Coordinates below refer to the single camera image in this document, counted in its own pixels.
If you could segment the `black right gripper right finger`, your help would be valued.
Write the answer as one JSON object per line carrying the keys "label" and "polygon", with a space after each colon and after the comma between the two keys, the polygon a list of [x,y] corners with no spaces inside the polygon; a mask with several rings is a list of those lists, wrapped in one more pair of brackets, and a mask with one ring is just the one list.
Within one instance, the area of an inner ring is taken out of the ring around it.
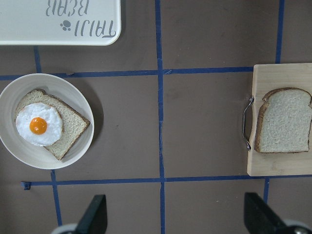
{"label": "black right gripper right finger", "polygon": [[287,225],[257,193],[244,195],[244,224],[250,234],[281,234]]}

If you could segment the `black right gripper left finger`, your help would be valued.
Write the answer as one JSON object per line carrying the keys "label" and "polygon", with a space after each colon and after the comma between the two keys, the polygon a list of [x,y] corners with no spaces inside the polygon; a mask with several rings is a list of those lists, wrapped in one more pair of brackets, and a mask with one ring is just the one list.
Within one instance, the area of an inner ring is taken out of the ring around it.
{"label": "black right gripper left finger", "polygon": [[106,195],[95,195],[77,225],[77,234],[104,234],[107,226]]}

